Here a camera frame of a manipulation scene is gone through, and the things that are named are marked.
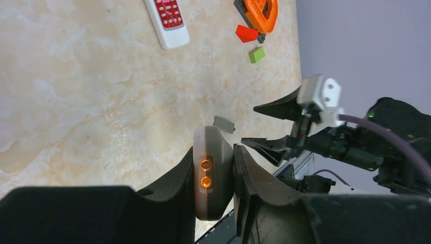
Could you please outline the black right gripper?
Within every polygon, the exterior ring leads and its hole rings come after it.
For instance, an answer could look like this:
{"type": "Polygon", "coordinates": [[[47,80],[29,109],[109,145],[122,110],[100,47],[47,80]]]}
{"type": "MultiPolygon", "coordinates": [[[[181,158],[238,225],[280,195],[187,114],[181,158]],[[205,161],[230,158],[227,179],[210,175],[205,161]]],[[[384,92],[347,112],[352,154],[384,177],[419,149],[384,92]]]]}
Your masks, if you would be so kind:
{"type": "Polygon", "coordinates": [[[375,171],[382,166],[382,156],[375,156],[358,145],[355,138],[355,129],[345,124],[337,128],[326,128],[306,137],[301,145],[296,144],[297,132],[302,107],[297,103],[300,87],[290,94],[273,102],[255,106],[254,112],[270,117],[290,120],[293,122],[290,136],[280,139],[242,138],[241,143],[254,149],[269,163],[279,167],[283,161],[299,156],[304,150],[319,154],[326,158],[347,163],[349,165],[375,171]]]}

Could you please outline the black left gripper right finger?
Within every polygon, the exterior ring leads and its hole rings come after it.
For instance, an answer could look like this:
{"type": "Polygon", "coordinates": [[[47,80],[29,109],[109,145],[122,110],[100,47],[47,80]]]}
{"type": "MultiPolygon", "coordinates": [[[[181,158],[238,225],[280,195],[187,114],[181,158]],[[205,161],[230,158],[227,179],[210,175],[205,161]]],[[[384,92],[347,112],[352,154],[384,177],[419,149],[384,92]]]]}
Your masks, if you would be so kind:
{"type": "Polygon", "coordinates": [[[303,194],[233,149],[236,235],[242,243],[430,243],[419,196],[303,194]]]}

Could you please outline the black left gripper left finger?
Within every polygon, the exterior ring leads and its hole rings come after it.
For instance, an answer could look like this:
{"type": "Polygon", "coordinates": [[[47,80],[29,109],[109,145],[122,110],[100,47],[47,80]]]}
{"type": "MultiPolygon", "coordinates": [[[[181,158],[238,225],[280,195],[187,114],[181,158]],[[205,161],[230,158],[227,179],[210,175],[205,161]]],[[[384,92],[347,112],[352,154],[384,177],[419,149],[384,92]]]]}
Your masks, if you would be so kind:
{"type": "Polygon", "coordinates": [[[147,187],[21,187],[1,200],[1,243],[193,243],[193,152],[147,187]]]}

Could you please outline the grey battery cover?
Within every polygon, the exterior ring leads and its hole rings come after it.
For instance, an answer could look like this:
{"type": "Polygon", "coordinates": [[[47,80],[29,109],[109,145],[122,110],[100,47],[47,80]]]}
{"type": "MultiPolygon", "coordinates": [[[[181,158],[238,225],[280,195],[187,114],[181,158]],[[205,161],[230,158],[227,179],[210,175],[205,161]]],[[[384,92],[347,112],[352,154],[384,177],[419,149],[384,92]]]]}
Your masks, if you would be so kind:
{"type": "Polygon", "coordinates": [[[233,134],[236,130],[235,124],[223,117],[215,116],[213,120],[213,125],[218,127],[221,131],[228,134],[233,134]]]}

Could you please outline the grey remote control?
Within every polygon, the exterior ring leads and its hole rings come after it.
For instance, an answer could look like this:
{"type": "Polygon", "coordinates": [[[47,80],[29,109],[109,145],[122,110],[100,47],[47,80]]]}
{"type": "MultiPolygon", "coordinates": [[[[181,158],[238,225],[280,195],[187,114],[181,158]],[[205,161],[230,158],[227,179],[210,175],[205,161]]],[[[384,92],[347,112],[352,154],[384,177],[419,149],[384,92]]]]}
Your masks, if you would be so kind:
{"type": "Polygon", "coordinates": [[[233,148],[216,126],[194,131],[194,204],[203,221],[222,218],[234,193],[233,148]]]}

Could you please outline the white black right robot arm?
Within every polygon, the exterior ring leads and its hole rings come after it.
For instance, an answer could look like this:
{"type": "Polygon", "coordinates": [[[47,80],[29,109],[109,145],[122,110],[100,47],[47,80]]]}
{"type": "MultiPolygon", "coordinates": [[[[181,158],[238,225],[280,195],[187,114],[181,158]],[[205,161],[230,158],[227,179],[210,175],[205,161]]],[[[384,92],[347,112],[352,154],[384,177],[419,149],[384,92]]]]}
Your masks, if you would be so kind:
{"type": "Polygon", "coordinates": [[[412,105],[380,98],[363,118],[335,114],[339,126],[311,132],[311,119],[297,103],[299,92],[254,111],[294,122],[289,135],[277,140],[242,138],[249,146],[279,166],[307,150],[367,171],[377,171],[374,181],[392,193],[430,197],[430,116],[412,105]]]}

